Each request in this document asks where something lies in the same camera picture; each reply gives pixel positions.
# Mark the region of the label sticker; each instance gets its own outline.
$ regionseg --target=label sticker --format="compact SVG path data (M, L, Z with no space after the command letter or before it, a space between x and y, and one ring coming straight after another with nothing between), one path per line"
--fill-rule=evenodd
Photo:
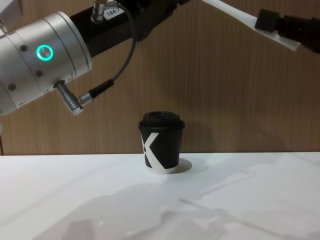
M113 19L116 16L119 16L120 14L123 14L125 11L123 11L121 8L107 8L104 10L104 17L107 20Z

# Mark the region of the cup base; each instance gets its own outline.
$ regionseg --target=cup base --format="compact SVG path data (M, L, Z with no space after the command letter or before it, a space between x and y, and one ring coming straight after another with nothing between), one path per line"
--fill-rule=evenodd
M168 168L168 169L154 169L148 166L145 166L148 172L153 173L153 174L172 174L178 170L178 166Z

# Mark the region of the screw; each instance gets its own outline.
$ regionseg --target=screw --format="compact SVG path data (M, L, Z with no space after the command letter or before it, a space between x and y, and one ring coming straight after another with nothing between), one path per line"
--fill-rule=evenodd
M38 78L40 78L43 74L44 74L44 73L43 73L41 70L37 70L37 71L35 72L35 75L36 75Z
M10 91L14 91L14 90L16 90L16 88L17 88L17 86L15 84L13 84L13 83L9 84L9 86L8 86L8 89Z
M20 51L21 51L21 52L26 52L26 51L28 51L28 47L27 47L26 45L22 45L22 46L20 47Z

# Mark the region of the wooden wall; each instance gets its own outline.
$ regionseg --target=wooden wall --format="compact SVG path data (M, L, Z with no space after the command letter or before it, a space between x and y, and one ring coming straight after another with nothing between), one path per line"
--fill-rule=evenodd
M228 0L320 18L318 0ZM92 0L24 0L21 25ZM93 59L69 87L80 95L112 76L130 40ZM142 152L138 122L169 110L185 120L183 152L320 151L320 55L291 51L200 0L180 7L137 45L116 85L73 117L53 91L0 118L7 155Z

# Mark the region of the teal ring light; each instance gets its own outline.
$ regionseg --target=teal ring light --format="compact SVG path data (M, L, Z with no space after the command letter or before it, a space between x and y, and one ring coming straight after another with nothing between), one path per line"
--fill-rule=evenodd
M49 51L50 51L50 56L48 56L48 57L41 56L40 51L41 51L41 49L43 49L43 48L49 49ZM40 46L38 46L38 48L36 49L36 55L37 55L37 57L38 57L40 60L47 62L47 61L50 61L50 60L54 57L54 50L53 50L50 46L48 46L48 45L40 45Z

